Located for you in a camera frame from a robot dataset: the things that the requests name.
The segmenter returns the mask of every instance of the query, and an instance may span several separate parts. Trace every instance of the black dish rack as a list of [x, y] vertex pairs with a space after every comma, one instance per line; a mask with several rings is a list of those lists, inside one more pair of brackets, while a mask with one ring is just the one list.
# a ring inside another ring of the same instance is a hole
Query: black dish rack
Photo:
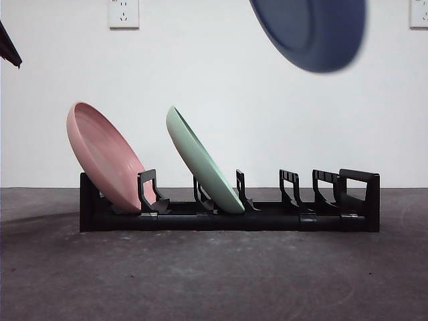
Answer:
[[[347, 180], [366, 183], [364, 199], [348, 194]], [[193, 177], [195, 201], [172, 202], [156, 185], [154, 169], [138, 173], [136, 183], [141, 202], [140, 213], [123, 213], [102, 196], [86, 173], [80, 175], [80, 231], [366, 231], [379, 232], [380, 177], [379, 174], [340, 169], [339, 173], [312, 171], [314, 202], [300, 198], [297, 173], [280, 170], [281, 201], [267, 202], [248, 199], [245, 175], [236, 170], [239, 199], [245, 207], [242, 214], [222, 211], [208, 197]], [[144, 197], [143, 184], [152, 182], [156, 202]], [[334, 202], [324, 198], [318, 181], [332, 184]], [[293, 185], [289, 195], [284, 182]]]

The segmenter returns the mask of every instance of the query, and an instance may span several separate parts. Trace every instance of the concrete floor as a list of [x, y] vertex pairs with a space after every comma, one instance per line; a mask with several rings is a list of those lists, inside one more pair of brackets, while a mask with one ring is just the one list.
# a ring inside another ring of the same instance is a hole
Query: concrete floor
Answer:
[[380, 233], [78, 233], [77, 190], [3, 189], [1, 319], [428, 320], [428, 189], [381, 197]]

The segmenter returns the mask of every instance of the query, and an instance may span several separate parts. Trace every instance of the wall socket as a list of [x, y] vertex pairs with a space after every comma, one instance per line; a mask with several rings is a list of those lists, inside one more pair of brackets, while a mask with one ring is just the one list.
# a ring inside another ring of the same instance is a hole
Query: wall socket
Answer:
[[428, 29], [428, 0], [410, 0], [410, 29]]
[[140, 0], [109, 0], [110, 29], [138, 29]]

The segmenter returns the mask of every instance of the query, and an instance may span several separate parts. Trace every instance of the falling plate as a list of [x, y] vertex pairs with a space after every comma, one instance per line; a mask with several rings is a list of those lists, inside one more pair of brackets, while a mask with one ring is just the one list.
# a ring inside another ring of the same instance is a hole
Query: falling plate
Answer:
[[[138, 213], [137, 173], [144, 167], [119, 131], [97, 109], [75, 103], [67, 116], [67, 134], [74, 154], [90, 180], [119, 208]], [[144, 185], [150, 203], [156, 195], [150, 182]]]
[[250, 0], [278, 51], [311, 72], [348, 65], [364, 33], [365, 0]]
[[175, 148], [205, 192], [225, 212], [243, 213], [238, 196], [175, 107], [168, 111], [167, 128]]

